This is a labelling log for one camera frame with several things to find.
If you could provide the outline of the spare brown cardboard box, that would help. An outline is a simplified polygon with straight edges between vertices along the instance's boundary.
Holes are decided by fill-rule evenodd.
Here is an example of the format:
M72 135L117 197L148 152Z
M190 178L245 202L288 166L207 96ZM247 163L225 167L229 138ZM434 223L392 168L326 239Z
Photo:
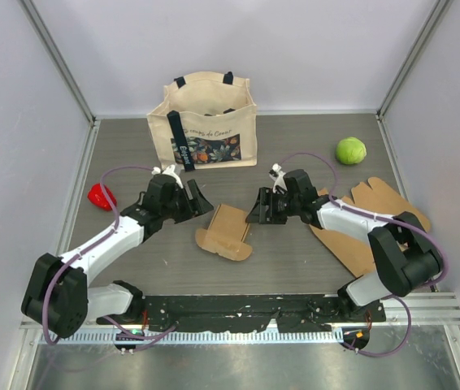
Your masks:
M415 215L423 230L431 230L428 217L411 205L396 190L378 177L370 177L351 189L350 197L341 199L349 206L366 210L370 214L389 217L408 211ZM375 261L367 237L368 230L382 226L381 221L364 219L346 210L338 210L339 218L326 225L331 229L310 229L355 277L369 274L375 270Z

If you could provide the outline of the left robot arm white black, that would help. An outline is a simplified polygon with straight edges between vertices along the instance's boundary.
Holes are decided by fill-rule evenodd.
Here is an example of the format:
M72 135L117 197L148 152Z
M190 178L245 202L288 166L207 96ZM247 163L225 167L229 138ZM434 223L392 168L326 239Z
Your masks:
M94 288L91 283L123 254L142 245L165 221L183 223L214 209L195 180L158 174L138 200L121 211L104 231L83 245L36 260L21 303L21 312L39 323L48 336L72 336L83 323L105 316L126 324L141 320L143 292L117 280Z

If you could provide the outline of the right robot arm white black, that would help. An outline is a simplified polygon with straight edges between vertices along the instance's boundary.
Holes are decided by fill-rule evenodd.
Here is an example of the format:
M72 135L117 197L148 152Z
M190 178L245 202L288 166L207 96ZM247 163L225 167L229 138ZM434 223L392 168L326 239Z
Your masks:
M441 275L445 260L410 212L376 214L320 195L302 169L270 171L274 184L261 187L247 223L284 224L297 216L320 231L339 232L369 245L375 269L338 291L337 311L354 321L367 306L386 297L405 297Z

